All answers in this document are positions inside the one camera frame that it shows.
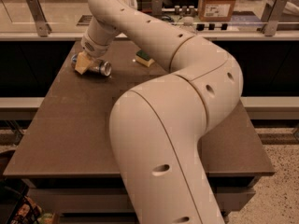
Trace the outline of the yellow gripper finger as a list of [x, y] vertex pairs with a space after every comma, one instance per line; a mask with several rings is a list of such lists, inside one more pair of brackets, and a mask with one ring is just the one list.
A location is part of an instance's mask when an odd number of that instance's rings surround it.
[[86, 51], [82, 51], [77, 56], [75, 70], [83, 75], [90, 67], [96, 66], [95, 59], [90, 56]]

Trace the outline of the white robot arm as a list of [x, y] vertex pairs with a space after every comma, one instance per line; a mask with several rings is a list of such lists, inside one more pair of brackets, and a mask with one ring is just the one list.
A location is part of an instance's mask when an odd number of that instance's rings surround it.
[[80, 73], [125, 34], [165, 75], [114, 104], [110, 144], [140, 224], [224, 224], [197, 145], [236, 107], [243, 76], [226, 50], [138, 11], [136, 0], [88, 0]]

